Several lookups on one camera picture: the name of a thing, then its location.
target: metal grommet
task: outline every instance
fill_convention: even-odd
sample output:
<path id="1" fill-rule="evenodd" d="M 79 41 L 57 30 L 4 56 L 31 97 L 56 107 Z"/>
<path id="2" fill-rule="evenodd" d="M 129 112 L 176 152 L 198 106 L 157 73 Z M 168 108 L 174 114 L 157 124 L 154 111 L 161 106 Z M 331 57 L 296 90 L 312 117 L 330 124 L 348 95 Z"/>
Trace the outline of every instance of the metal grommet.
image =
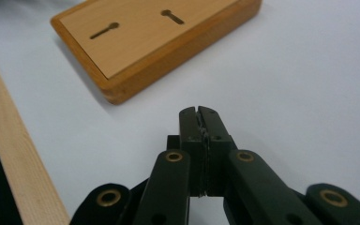
<path id="1" fill-rule="evenodd" d="M 121 192 L 117 189 L 108 189 L 101 191 L 97 196 L 97 204 L 102 207 L 109 207 L 116 204 L 121 199 Z"/>
<path id="2" fill-rule="evenodd" d="M 344 196 L 334 190 L 323 189 L 320 191 L 320 196 L 327 203 L 330 203 L 336 207 L 346 207 L 349 204 Z"/>
<path id="3" fill-rule="evenodd" d="M 236 154 L 236 157 L 245 162 L 251 162 L 254 160 L 254 156 L 248 152 L 239 152 Z"/>
<path id="4" fill-rule="evenodd" d="M 181 159 L 183 159 L 183 155 L 181 155 L 180 153 L 171 152 L 166 154 L 166 160 L 170 162 L 180 161 Z"/>

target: white table surface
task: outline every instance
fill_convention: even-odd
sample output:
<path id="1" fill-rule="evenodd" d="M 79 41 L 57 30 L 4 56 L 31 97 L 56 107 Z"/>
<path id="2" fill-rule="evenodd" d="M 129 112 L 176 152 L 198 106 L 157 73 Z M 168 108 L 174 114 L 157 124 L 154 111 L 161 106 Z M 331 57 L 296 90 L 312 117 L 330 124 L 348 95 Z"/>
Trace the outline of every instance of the white table surface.
<path id="1" fill-rule="evenodd" d="M 50 18 L 77 0 L 0 0 L 0 73 L 72 217 L 93 189 L 147 178 L 178 113 L 203 105 L 239 148 L 305 193 L 360 200 L 360 1 L 265 0 L 260 14 L 119 106 L 108 103 Z M 228 224 L 221 198 L 189 224 Z"/>

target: light wood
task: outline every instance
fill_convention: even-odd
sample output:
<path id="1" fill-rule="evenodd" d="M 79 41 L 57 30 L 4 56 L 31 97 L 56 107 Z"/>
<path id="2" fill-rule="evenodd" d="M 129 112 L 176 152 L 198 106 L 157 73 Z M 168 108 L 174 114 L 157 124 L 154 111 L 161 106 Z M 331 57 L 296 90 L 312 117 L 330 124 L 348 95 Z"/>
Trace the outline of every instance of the light wood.
<path id="1" fill-rule="evenodd" d="M 90 0 L 52 26 L 106 99 L 119 104 L 225 36 L 259 11 L 261 0 Z M 168 9 L 178 24 L 161 12 Z M 110 23 L 119 27 L 91 38 Z"/>
<path id="2" fill-rule="evenodd" d="M 23 224 L 68 224 L 64 205 L 0 77 L 0 159 Z"/>

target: keyhole-shaped slot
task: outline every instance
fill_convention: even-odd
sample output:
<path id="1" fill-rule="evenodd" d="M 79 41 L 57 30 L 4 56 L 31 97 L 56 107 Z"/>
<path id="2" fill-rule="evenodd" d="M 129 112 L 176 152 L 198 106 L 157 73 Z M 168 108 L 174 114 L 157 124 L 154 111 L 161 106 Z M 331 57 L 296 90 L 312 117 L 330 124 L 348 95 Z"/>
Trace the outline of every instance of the keyhole-shaped slot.
<path id="1" fill-rule="evenodd" d="M 183 21 L 183 20 L 181 20 L 180 18 L 174 16 L 174 15 L 172 14 L 172 12 L 171 12 L 170 10 L 168 10 L 168 9 L 161 11 L 161 12 L 160 12 L 160 15 L 171 18 L 171 19 L 172 19 L 174 22 L 176 22 L 177 24 L 180 24 L 180 25 L 181 25 L 181 24 L 184 24 L 184 21 Z"/>
<path id="2" fill-rule="evenodd" d="M 93 36 L 91 36 L 90 38 L 91 39 L 94 39 L 94 38 L 97 38 L 98 36 L 110 31 L 110 30 L 113 30 L 113 29 L 116 29 L 119 27 L 119 23 L 118 22 L 112 22 L 108 25 L 108 27 L 104 28 L 103 30 L 95 33 Z"/>

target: wooden strip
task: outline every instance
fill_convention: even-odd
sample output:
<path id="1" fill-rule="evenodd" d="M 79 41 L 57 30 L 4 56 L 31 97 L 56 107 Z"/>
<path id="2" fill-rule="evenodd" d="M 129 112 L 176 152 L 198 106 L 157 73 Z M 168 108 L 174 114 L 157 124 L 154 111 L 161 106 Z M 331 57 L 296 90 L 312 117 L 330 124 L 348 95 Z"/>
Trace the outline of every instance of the wooden strip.
<path id="1" fill-rule="evenodd" d="M 23 224 L 68 224 L 67 211 L 0 77 L 0 159 Z"/>

